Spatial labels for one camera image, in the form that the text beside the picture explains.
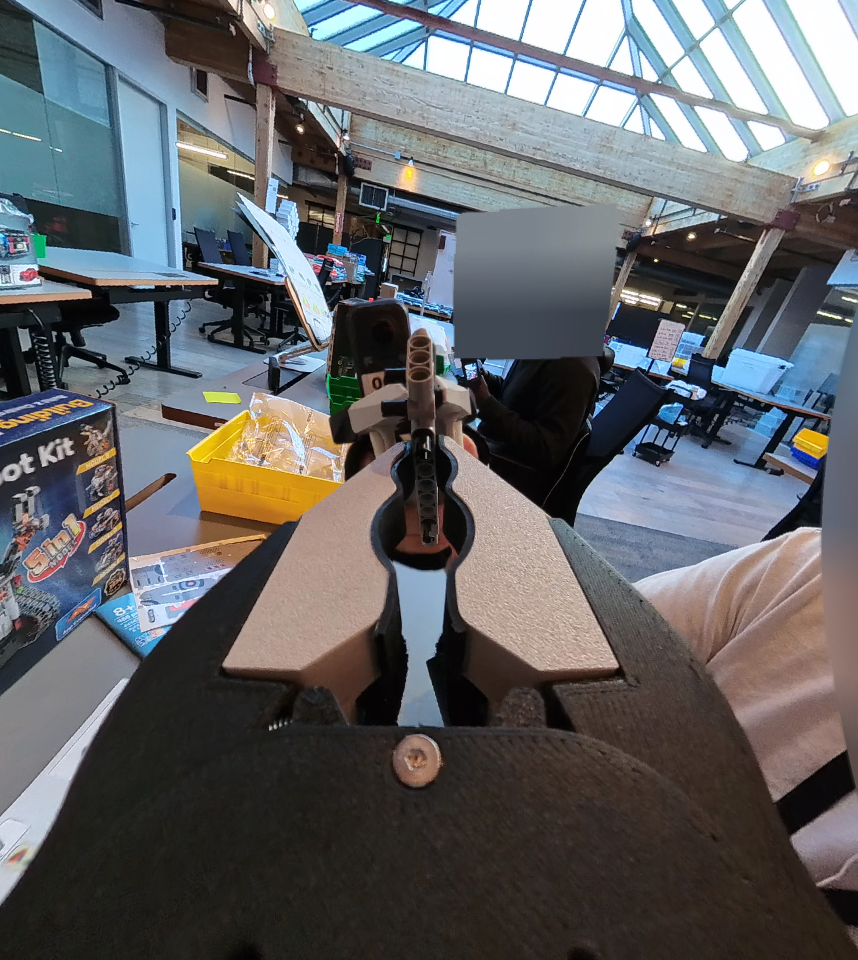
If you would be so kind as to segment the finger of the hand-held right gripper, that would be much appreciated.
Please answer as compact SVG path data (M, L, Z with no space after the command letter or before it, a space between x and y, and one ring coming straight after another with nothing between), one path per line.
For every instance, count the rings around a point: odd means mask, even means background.
M463 423L475 418L470 389L436 389L436 432L462 433Z
M373 444L396 444L399 425L408 420L408 390L387 384L352 404L352 431L357 438L376 436Z

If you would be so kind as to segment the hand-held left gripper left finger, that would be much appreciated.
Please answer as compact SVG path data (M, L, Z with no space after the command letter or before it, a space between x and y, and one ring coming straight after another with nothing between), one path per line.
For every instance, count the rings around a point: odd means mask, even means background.
M226 654L234 677L331 691L363 724L396 726L407 678L396 571L380 539L395 546L404 507L398 443L308 510Z

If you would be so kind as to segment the light grey perforated building beam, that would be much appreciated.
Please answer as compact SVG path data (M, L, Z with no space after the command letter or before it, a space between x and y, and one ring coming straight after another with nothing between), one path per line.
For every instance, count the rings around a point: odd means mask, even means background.
M411 433L436 432L435 343L425 328L416 330L407 344L407 411Z

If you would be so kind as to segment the black perforated building beam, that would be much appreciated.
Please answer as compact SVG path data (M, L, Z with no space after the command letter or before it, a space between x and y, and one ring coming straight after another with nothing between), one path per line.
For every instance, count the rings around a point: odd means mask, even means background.
M423 546L439 543L437 441L434 429L420 427L411 432L411 459L414 477L414 504Z

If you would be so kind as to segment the brown wooden desk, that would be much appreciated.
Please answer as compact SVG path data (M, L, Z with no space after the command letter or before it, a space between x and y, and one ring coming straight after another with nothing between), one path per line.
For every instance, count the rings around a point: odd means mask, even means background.
M269 393L272 390L271 374L275 373L266 357L239 368L222 377L208 380L193 380L188 388L162 398L161 416L171 422L212 430L248 410L254 392ZM287 400L315 409L328 415L329 403L326 389L326 365L313 371L282 367L279 371L279 393ZM207 404L203 391L231 391L240 395L238 405Z

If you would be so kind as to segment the wood top office desk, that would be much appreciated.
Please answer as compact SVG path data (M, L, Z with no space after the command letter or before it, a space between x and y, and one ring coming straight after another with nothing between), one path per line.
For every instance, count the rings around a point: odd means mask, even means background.
M91 293L70 284L44 281L39 286L0 291L0 362L10 399L36 391L31 385L18 330L28 331L35 351L38 390L60 389L53 354L52 327L61 318L60 305L88 301Z
M151 303L154 306L155 352L153 358L128 355L126 362L186 378L200 378L192 369L171 363L169 305L205 296L218 280L175 267L92 249L49 246L38 263L40 274L50 280L72 282L90 290L113 306Z
M282 281L272 279L266 270L259 270L254 267L240 267L224 264L223 267L213 267L211 270L214 274L225 274L229 275L231 278L242 279L247 291L254 290L265 298L261 306L256 308L257 311L253 310L252 308L249 309L244 317L244 322L248 327L259 332L260 336L256 338L255 345L260 349L265 349L267 353L266 345L268 338L273 335L275 331L272 328L267 330L265 327L266 325L271 326L273 323L274 293L282 286ZM217 342L215 342L215 344L223 346L223 343L226 342L232 342L232 335L231 331L229 330L218 334Z
M771 473L773 468L767 464L763 455L776 452L777 447L783 442L786 433L792 426L795 419L801 419L803 421L815 420L826 423L831 421L831 413L819 411L814 407L806 406L795 401L781 399L771 393L760 393L757 391L735 387L734 385L724 383L723 381L717 379L713 381L713 384L720 388L723 393L724 400L720 412L712 421L712 424L705 435L705 441L702 444L704 449L707 449L716 440L720 429L725 424L726 419L729 417L737 399L759 402L764 404L769 410L779 409L785 414L783 422L775 429L766 447L753 461L741 461L738 459L734 460L734 462L740 466Z

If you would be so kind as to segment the grey desk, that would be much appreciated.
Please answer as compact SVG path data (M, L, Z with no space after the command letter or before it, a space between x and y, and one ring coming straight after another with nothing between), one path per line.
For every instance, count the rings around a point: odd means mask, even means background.
M204 437L171 423L123 417L126 498L159 487L127 514L131 554L160 553L274 530L271 524L200 507L187 453ZM0 695L0 816L137 666L136 654L96 616L90 616Z

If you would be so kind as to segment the person's right hand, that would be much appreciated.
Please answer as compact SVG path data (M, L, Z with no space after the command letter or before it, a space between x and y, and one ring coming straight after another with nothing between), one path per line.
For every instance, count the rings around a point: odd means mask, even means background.
M423 542L419 509L415 503L407 502L405 506L406 532L395 547L394 561L413 570L438 571L445 570L453 560L452 546L448 541L444 529L444 506L437 507L438 532L437 541L433 544Z

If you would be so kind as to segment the pile of clear plastic bags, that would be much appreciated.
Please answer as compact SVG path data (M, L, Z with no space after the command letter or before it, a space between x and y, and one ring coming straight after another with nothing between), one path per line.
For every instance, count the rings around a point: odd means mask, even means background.
M255 391L228 460L336 483L346 477L346 451L332 438L329 416Z

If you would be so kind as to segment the yellow plastic bin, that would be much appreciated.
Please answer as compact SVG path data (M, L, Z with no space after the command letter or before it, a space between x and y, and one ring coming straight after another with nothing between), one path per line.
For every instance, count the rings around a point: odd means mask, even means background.
M246 411L237 414L187 452L201 510L279 525L339 489L340 482L231 461L247 418Z

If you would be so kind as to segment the sticker sheet in plastic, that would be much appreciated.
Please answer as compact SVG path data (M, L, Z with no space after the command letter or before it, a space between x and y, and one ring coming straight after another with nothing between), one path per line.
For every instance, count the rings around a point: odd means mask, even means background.
M140 629L172 626L265 539L255 534L130 558Z

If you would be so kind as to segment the black office chair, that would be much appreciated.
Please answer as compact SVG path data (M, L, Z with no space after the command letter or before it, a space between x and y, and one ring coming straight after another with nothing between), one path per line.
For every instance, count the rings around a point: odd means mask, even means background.
M207 321L199 326L198 332L203 334L211 328L212 330L206 334L206 339L211 343L216 343L217 335L228 330L232 335L232 342L224 342L224 346L231 345L236 349L250 353L266 354L265 348L255 344L256 338L260 336L259 332L245 323L245 317L250 309L257 311L256 308L263 304L265 297L255 290L248 291L242 278L231 277L219 272L214 273L211 268L226 265L216 235L211 230L197 226L194 227L194 233L195 243L198 247L198 258L194 271L206 276L209 280L218 281L218 286L211 289L203 298L231 310L229 320Z
M589 432L574 446L567 465L543 504L551 518L573 526L587 487L645 427L666 402L669 390L634 370L595 414Z

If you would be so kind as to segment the black utility cart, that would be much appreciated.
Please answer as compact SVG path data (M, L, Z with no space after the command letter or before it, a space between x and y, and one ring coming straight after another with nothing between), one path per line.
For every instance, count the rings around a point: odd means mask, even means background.
M675 402L660 407L636 443L632 456L657 467L670 461L679 440L687 436L690 419L685 404Z

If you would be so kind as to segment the white paper sign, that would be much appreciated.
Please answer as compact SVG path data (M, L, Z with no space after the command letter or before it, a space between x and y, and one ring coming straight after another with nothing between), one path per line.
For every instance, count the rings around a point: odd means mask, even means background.
M672 363L687 325L671 318L662 318L654 332L647 357L652 361Z

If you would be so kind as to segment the white storage bin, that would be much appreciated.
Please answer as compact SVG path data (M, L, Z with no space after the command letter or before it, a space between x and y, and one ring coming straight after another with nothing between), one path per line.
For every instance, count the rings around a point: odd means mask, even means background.
M716 378L725 386L754 394L770 394L793 366L792 362L781 357L737 348L730 352Z

